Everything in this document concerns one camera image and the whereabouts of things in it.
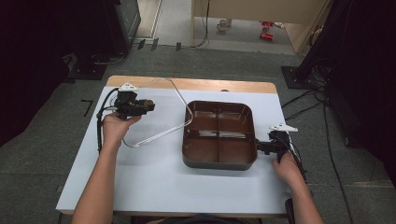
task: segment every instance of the forearm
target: forearm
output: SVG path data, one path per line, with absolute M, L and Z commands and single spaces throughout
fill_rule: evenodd
M 73 223 L 111 223 L 113 217 L 116 147 L 103 146 L 73 215 Z
M 296 224 L 323 223 L 318 209 L 312 200 L 311 192 L 304 181 L 290 185 Z

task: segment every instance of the carpeted floor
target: carpeted floor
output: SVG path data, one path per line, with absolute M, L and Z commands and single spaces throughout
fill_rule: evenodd
M 27 130 L 0 148 L 0 223 L 56 223 L 56 203 L 88 127 L 106 80 L 112 75 L 188 77 L 276 84 L 281 104 L 304 91 L 288 90 L 281 65 L 298 66 L 303 56 L 213 49 L 182 49 L 146 45 L 120 63 L 109 65 L 102 81 L 76 80 L 61 84 L 36 114 Z M 84 114 L 93 105 L 86 117 Z M 306 96 L 288 105 L 284 116 L 316 103 Z M 396 192 L 382 163 L 364 148 L 346 148 L 336 117 L 325 108 L 332 154 L 346 189 L 355 223 L 394 223 Z M 288 121 L 299 128 L 291 137 L 300 149 L 308 183 L 326 223 L 348 223 L 347 209 L 335 177 L 326 142 L 323 106 Z M 63 223 L 70 221 L 64 216 Z M 264 223 L 287 223 L 265 219 Z M 114 223 L 128 223 L 115 217 Z

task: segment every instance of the dark brown tray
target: dark brown tray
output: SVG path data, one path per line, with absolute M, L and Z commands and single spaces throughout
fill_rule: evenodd
M 247 105 L 193 101 L 184 127 L 183 161 L 192 168 L 247 170 L 257 159 L 251 109 Z M 185 120 L 191 115 L 186 110 Z

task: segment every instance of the metal stand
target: metal stand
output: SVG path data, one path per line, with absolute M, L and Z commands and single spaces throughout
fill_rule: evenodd
M 297 81 L 294 74 L 298 67 L 281 66 L 280 68 L 282 69 L 283 78 L 285 78 L 286 85 L 289 89 L 313 90 L 315 88 L 315 85 L 309 81 Z

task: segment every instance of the red object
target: red object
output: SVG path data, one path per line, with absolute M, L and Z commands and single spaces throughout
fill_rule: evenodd
M 272 26 L 274 23 L 271 21 L 263 21 L 262 22 L 262 29 L 263 30 L 268 30 L 270 26 Z
M 261 33 L 260 34 L 260 39 L 268 39 L 268 40 L 272 40 L 274 38 L 273 35 L 270 34 L 265 34 L 265 33 Z

